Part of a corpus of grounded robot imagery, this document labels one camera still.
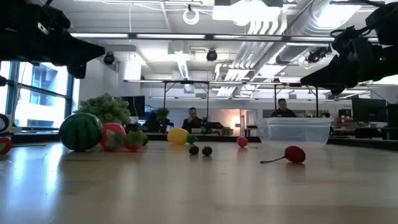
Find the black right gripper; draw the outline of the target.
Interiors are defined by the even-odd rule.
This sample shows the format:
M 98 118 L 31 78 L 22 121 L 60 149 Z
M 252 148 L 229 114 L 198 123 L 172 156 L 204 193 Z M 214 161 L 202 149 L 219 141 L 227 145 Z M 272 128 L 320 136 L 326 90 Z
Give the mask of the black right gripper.
M 370 69 L 376 62 L 373 45 L 365 38 L 370 32 L 368 27 L 331 31 L 330 36 L 335 38 L 331 47 L 338 55 L 327 66 L 301 78 L 301 84 L 331 88 L 332 95 L 339 95 L 345 88 L 356 86 L 364 77 L 359 73 Z

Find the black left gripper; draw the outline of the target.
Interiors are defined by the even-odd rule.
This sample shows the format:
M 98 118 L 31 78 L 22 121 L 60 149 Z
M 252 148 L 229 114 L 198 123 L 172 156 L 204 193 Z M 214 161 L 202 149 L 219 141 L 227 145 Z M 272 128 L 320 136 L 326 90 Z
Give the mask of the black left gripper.
M 32 9 L 37 29 L 32 38 L 32 61 L 66 66 L 73 77 L 85 78 L 86 63 L 104 55 L 105 48 L 72 36 L 70 21 L 62 11 L 48 4 L 33 4 Z

